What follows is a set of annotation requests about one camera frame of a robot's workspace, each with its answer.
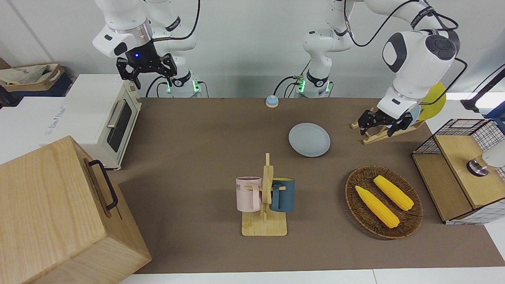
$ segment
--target oven window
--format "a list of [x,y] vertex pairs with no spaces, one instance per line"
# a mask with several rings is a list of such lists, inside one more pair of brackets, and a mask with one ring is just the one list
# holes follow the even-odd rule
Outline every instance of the oven window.
[[126,102],[123,112],[119,117],[119,121],[116,128],[111,128],[109,136],[107,137],[107,143],[116,153],[119,150],[121,141],[123,141],[123,137],[125,135],[126,128],[128,127],[128,122],[130,121],[131,114],[132,114],[131,107],[128,105],[128,102]]

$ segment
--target white label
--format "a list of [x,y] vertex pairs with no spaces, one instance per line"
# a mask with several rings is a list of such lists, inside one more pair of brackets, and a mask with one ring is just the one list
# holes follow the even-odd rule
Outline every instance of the white label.
[[67,109],[67,106],[60,107],[60,110],[58,111],[58,113],[56,113],[56,115],[53,117],[53,121],[52,121],[51,125],[45,131],[44,136],[46,136],[46,137],[51,136],[51,134],[54,132],[56,126],[60,122],[61,117],[65,113],[66,109]]

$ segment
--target corn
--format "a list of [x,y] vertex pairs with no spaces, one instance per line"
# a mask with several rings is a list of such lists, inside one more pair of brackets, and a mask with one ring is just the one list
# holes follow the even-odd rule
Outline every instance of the corn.
[[367,207],[379,217],[379,219],[390,229],[393,229],[400,224],[400,219],[389,210],[380,200],[375,197],[370,191],[357,186],[356,191],[360,195],[361,200],[365,202]]
[[405,193],[403,193],[403,191],[401,191],[401,189],[382,175],[378,175],[374,178],[374,183],[389,197],[389,199],[398,205],[400,209],[407,211],[414,205],[414,201],[412,201],[410,197],[408,197]]

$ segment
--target plate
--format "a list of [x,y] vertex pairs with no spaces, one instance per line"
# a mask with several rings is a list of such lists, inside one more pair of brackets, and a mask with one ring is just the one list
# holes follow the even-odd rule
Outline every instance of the plate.
[[[430,91],[424,97],[422,100],[423,103],[431,103],[434,100],[440,96],[440,94],[445,90],[445,87],[442,85],[442,83],[438,82],[436,85],[431,87]],[[435,115],[437,115],[439,112],[442,111],[443,107],[445,106],[445,100],[446,100],[446,95],[444,94],[442,98],[440,98],[436,103],[430,105],[430,106],[421,106],[421,115],[419,116],[419,120],[427,120]]]
[[306,157],[318,157],[330,149],[330,136],[319,125],[300,123],[289,132],[291,147]]
[[[400,209],[374,183],[374,178],[382,175],[396,185],[414,201],[414,206],[408,211]],[[390,229],[375,216],[361,200],[355,186],[359,185],[370,191],[386,205],[399,219],[398,227]],[[373,234],[386,239],[401,239],[412,235],[423,221],[423,206],[414,188],[399,174],[379,166],[366,166],[355,170],[345,183],[345,200],[356,220]]]

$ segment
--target woven tray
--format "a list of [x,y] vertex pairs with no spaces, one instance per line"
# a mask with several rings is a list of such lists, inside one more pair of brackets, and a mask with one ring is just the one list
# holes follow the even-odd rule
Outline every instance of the woven tray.
[[[414,201],[414,206],[408,211],[400,209],[374,183],[373,179],[382,175],[389,179],[408,197]],[[355,185],[370,191],[384,203],[399,219],[398,227],[390,229],[370,211],[361,200]],[[399,174],[378,166],[366,166],[355,170],[345,183],[345,199],[353,216],[367,230],[386,239],[401,239],[417,231],[423,221],[423,206],[414,188]]]

